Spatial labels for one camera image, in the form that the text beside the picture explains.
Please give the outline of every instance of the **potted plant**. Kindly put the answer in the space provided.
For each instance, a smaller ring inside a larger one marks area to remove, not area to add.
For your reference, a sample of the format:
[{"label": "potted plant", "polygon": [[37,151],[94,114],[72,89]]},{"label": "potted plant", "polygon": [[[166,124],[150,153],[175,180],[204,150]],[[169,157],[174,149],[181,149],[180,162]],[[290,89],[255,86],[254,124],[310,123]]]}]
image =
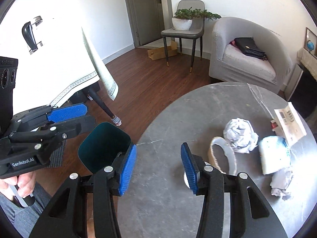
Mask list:
[{"label": "potted plant", "polygon": [[175,30],[188,31],[193,23],[193,18],[205,18],[208,20],[220,19],[218,14],[211,13],[201,9],[179,9],[175,12],[172,18],[173,27]]}]

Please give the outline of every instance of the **black handbag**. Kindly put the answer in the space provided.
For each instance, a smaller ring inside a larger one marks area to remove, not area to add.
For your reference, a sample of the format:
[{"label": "black handbag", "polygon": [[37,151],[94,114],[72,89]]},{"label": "black handbag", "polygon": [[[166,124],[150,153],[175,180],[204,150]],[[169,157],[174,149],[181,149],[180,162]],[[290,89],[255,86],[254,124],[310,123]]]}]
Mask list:
[{"label": "black handbag", "polygon": [[244,55],[267,60],[267,55],[256,46],[253,37],[235,38],[235,44]]}]

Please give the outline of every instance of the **gray pants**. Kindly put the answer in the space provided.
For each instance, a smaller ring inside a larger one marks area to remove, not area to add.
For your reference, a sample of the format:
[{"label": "gray pants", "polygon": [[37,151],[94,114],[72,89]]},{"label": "gray pants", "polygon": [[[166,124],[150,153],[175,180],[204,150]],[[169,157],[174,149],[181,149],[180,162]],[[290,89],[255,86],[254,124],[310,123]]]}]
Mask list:
[{"label": "gray pants", "polygon": [[38,183],[35,184],[33,194],[35,197],[33,206],[22,208],[0,193],[0,205],[3,211],[23,238],[29,237],[40,214],[51,199],[51,196]]}]

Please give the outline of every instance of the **gray chair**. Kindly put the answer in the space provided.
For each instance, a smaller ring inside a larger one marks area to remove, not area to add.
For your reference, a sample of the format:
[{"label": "gray chair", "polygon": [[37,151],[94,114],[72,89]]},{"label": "gray chair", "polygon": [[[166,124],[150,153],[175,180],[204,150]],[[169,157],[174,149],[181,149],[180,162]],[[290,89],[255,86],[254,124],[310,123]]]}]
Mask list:
[{"label": "gray chair", "polygon": [[[181,0],[177,6],[177,9],[189,9],[191,7],[192,9],[204,10],[205,4],[199,0]],[[193,69],[194,58],[195,58],[196,40],[198,38],[200,38],[200,59],[202,59],[202,36],[204,32],[204,27],[205,27],[204,19],[194,18],[193,24],[191,25],[191,28],[189,29],[189,31],[180,31],[180,30],[175,30],[174,28],[170,28],[170,29],[163,30],[161,32],[163,36],[165,56],[166,56],[166,62],[168,67],[169,67],[169,64],[168,64],[166,37],[173,37],[173,38],[180,39],[180,55],[182,55],[182,38],[193,40],[193,50],[191,53],[191,69],[190,69],[190,72],[191,72]]]},{"label": "gray chair", "polygon": [[[209,76],[226,82],[250,83],[277,94],[289,74],[292,61],[278,37],[251,21],[224,17],[214,25]],[[246,56],[229,43],[237,37],[253,37],[268,61]]]}]

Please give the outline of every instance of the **white plant pot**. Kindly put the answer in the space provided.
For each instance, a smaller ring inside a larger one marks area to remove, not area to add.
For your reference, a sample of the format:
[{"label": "white plant pot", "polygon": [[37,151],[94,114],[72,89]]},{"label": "white plant pot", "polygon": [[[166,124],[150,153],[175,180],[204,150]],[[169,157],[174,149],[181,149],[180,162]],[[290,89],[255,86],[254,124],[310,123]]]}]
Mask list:
[{"label": "white plant pot", "polygon": [[175,30],[188,31],[193,23],[193,20],[172,18],[172,23]]}]

